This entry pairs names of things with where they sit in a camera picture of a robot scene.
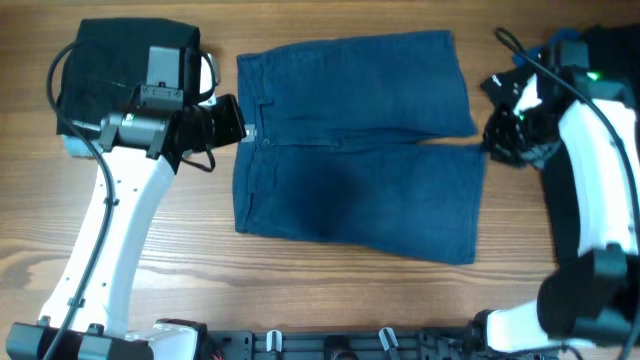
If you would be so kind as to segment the navy blue shorts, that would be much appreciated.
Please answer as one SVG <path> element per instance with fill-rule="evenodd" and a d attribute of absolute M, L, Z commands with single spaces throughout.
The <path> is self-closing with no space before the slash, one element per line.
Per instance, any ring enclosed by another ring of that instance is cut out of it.
<path fill-rule="evenodd" d="M 449 31 L 291 44 L 237 70 L 238 232 L 474 262 L 485 155 Z"/>

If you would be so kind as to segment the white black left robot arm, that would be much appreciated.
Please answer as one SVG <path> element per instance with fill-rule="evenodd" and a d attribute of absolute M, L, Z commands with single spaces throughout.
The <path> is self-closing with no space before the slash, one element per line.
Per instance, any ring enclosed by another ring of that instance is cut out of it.
<path fill-rule="evenodd" d="M 15 323 L 13 359 L 212 359 L 205 324 L 161 319 L 128 326 L 136 268 L 154 214 L 181 164 L 241 141 L 233 95 L 219 96 L 217 65 L 199 49 L 153 46 L 146 81 L 106 115 L 88 142 L 98 172 L 71 257 L 33 324 Z"/>

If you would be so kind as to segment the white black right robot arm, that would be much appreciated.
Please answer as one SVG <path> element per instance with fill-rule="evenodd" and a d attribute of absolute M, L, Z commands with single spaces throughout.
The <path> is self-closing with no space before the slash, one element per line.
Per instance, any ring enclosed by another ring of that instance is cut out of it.
<path fill-rule="evenodd" d="M 507 356 L 639 343 L 638 119 L 631 84 L 594 70 L 584 42 L 529 59 L 532 75 L 483 134 L 498 162 L 542 171 L 558 269 L 537 297 L 481 313 L 466 348 Z"/>

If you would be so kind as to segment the black garment pile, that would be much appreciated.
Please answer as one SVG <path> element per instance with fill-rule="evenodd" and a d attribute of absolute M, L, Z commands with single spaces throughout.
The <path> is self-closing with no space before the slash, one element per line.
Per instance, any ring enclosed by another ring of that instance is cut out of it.
<path fill-rule="evenodd" d="M 560 147 L 539 169 L 561 264 L 608 249 L 639 255 L 636 96 L 623 73 L 601 68 L 591 46 L 565 40 L 538 58 L 498 27 L 496 39 L 523 62 L 486 80 L 494 111 L 544 107 L 558 117 Z"/>

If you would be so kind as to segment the blue garment under pile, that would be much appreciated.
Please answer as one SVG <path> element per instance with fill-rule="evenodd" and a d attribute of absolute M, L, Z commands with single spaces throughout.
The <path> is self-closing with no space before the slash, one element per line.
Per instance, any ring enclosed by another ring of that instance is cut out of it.
<path fill-rule="evenodd" d="M 552 36 L 549 38 L 549 40 L 545 44 L 531 47 L 526 51 L 526 53 L 528 56 L 532 58 L 538 58 L 542 49 L 546 45 L 554 45 L 557 42 L 565 41 L 565 40 L 577 40 L 580 34 L 581 32 L 578 31 L 577 29 L 560 28 L 559 30 L 557 30 L 555 33 L 552 34 Z"/>

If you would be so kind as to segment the folded dark green trousers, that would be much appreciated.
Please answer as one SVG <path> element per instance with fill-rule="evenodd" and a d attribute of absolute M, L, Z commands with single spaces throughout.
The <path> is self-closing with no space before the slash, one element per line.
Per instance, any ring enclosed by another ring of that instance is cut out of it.
<path fill-rule="evenodd" d="M 200 30 L 162 18 L 95 18 L 80 22 L 76 40 L 56 104 L 65 119 L 97 126 L 144 83 L 152 46 L 197 49 Z"/>

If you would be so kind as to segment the folded light grey garment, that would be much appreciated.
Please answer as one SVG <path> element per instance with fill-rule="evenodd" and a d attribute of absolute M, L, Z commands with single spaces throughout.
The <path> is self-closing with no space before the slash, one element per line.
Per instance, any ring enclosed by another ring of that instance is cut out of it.
<path fill-rule="evenodd" d="M 94 158 L 86 144 L 75 136 L 62 135 L 62 142 L 68 154 L 73 158 Z"/>

